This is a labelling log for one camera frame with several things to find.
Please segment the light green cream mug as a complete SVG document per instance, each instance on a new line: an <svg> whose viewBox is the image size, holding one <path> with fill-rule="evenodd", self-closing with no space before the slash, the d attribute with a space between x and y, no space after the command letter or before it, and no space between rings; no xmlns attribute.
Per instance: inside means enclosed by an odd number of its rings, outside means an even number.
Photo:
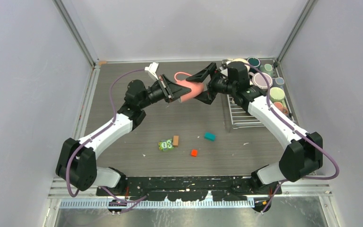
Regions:
<svg viewBox="0 0 363 227"><path fill-rule="evenodd" d="M285 92L282 88L272 87L269 90L269 97L272 103L282 102L285 99Z"/></svg>

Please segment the terracotta small cup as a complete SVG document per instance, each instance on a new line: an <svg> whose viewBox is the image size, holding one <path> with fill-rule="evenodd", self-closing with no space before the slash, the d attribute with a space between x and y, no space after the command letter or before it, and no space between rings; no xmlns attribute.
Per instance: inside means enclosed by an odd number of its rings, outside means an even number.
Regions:
<svg viewBox="0 0 363 227"><path fill-rule="evenodd" d="M289 115L289 110L283 105L282 102L274 102L273 105L284 115Z"/></svg>

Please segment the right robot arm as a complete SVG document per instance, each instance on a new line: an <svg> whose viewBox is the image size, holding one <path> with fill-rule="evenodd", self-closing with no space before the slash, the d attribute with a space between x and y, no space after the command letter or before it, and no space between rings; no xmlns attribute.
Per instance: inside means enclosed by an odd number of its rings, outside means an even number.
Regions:
<svg viewBox="0 0 363 227"><path fill-rule="evenodd" d="M279 141L284 149L281 159L251 173L251 189L263 194L270 183L283 180L296 182L320 169L323 166L322 137L294 124L271 103L263 89L250 85L249 66L241 61L230 62L226 66L227 76L224 76L213 62L186 80L203 82L210 76L207 90L196 96L197 100L210 104L218 93L230 95L238 106L262 122Z"/></svg>

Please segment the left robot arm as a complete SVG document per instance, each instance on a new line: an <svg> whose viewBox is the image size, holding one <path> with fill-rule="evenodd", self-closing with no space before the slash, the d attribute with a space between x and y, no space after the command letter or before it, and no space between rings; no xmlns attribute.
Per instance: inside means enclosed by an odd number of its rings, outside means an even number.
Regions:
<svg viewBox="0 0 363 227"><path fill-rule="evenodd" d="M154 83L146 87L141 80L131 81L125 92L124 104L113 108L112 118L93 133L78 140L64 141L55 173L66 182L68 193L76 197L91 186L105 187L115 196L122 195L126 183L114 168L98 167L97 158L122 136L132 132L144 120L144 108L160 100L185 102L195 98L204 87L192 75L170 81L166 75L152 74Z"/></svg>

